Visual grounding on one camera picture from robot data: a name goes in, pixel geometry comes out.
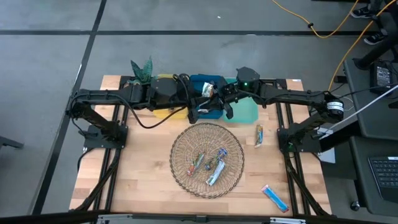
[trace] teal plastic bin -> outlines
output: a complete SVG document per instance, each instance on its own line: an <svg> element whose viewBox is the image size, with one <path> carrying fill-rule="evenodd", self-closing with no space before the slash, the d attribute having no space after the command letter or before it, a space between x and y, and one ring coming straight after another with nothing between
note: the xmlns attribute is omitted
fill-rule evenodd
<svg viewBox="0 0 398 224"><path fill-rule="evenodd" d="M236 82L235 78L225 78L225 80L228 83ZM252 124L259 119L258 106L251 97L246 97L242 100L239 100L238 103L234 102L230 104L234 111L234 116L233 118L228 119L224 111L223 118L226 122Z"/></svg>

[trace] round wire basket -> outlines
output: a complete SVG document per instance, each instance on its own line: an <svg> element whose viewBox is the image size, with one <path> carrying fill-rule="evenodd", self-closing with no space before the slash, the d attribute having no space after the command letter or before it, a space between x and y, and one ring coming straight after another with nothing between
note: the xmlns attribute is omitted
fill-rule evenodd
<svg viewBox="0 0 398 224"><path fill-rule="evenodd" d="M225 167L216 182L210 186L206 180L214 173L205 164L214 159L221 148L227 155ZM204 154L200 165L192 176L188 169L199 154ZM200 123L187 128L174 141L170 154L170 167L175 181L187 192L203 198L217 198L227 194L239 182L244 165L243 149L236 137L226 128L217 124Z"/></svg>

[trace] gray floor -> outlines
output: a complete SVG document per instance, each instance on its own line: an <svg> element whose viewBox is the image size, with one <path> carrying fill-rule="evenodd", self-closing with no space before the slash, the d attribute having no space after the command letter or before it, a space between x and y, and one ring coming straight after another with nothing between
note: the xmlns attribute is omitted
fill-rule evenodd
<svg viewBox="0 0 398 224"><path fill-rule="evenodd" d="M91 30L100 5L99 0L3 2L0 30ZM279 2L314 22L318 30L332 30L352 6L350 3L310 0ZM366 23L366 20L349 18L343 30L361 30ZM261 0L108 0L99 29L308 30L300 19L281 11L271 1ZM299 78L306 89L324 90L355 39L97 36L81 87L98 89L103 75L130 75L130 59L142 64L151 56L154 73L207 73L233 77L235 68L247 66L264 78ZM21 151L9 147L0 151L0 217L28 212L87 41L87 35L0 35L0 95L3 96L0 99L0 135L25 142ZM371 47L360 42L351 56L359 57L369 50ZM345 86L337 94L347 91ZM68 210L82 144L83 138L70 126L44 206L45 213ZM335 215L397 223L398 218L371 215L366 209L352 212L348 206L356 198L352 182L331 177L325 177L325 180Z"/></svg>

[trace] black line on floor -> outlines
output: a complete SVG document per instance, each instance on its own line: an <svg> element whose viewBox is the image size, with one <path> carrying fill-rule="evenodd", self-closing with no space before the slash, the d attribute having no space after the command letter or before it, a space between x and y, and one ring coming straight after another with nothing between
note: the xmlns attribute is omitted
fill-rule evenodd
<svg viewBox="0 0 398 224"><path fill-rule="evenodd" d="M312 31L273 30L0 30L0 35L263 35L263 36L315 36ZM331 31L318 31L328 35ZM338 31L334 36L360 35L362 31ZM373 35L376 31L366 31Z"/></svg>
<svg viewBox="0 0 398 224"><path fill-rule="evenodd" d="M318 31L319 35L328 35L331 31ZM335 36L357 35L362 31L338 31ZM364 35L373 35L376 31L367 31ZM266 36L315 36L312 31L261 31L261 30L99 30L96 35L266 35Z"/></svg>
<svg viewBox="0 0 398 224"><path fill-rule="evenodd" d="M78 75L76 77L75 84L71 90L70 96L74 92L76 92L77 90L80 89L81 82L83 80L83 76L86 71L88 59L90 57L90 53L93 48L93 44L94 44L94 40L95 40L95 32L98 30L98 27L100 25L101 18L104 13L105 5L106 5L106 0L101 0L101 4L99 5L98 13L95 18L94 26L93 26L92 32L90 34L90 38L88 39L86 50L85 50L85 53L83 54L83 58L82 58L81 64L80 64L80 69L78 71ZM56 137L54 139L54 142L53 142L51 150L50 150L49 158L47 159L47 162L46 162L45 171L40 178L38 189L34 195L32 205L30 206L31 209L29 211L32 212L32 215L39 215L42 213L43 206L45 203L45 198L49 191L51 180L54 175L55 168L57 166L58 158L61 153L63 141L65 140L69 122L70 122L70 118L64 112L60 126L55 135Z"/></svg>

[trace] wooden tabletop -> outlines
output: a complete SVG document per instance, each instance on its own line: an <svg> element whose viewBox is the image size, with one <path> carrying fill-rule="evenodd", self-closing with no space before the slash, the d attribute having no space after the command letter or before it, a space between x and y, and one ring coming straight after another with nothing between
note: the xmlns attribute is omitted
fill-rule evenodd
<svg viewBox="0 0 398 224"><path fill-rule="evenodd" d="M105 75L101 89L117 90L120 76ZM292 90L302 90L300 80L287 80ZM114 106L96 106L95 110L106 119L111 119ZM294 121L299 123L308 117L306 106L292 105ZM140 120L147 126L160 121L148 110L137 111ZM283 156L279 151L276 129L279 127L275 105L266 110L259 106L259 119L254 124L231 124L223 119L199 120L226 127L239 140L244 151L244 172L237 186L228 194L216 199L198 198L182 189L170 171L170 150L174 140L190 126L188 119L169 119L154 129L140 127L129 113L129 133L126 147L122 150L112 212L164 213L164 214L207 214L207 215L254 215L291 216L282 213L277 206L261 192L268 184L289 206L289 188ZM287 117L284 114L285 126ZM255 128L264 126L262 146L254 148ZM321 165L311 153L301 153L306 186L322 208L331 212ZM70 208L76 208L93 190L100 176L104 149L95 149L81 161ZM104 208L108 185L104 187L100 208ZM302 210L300 191L296 186L299 211Z"/></svg>

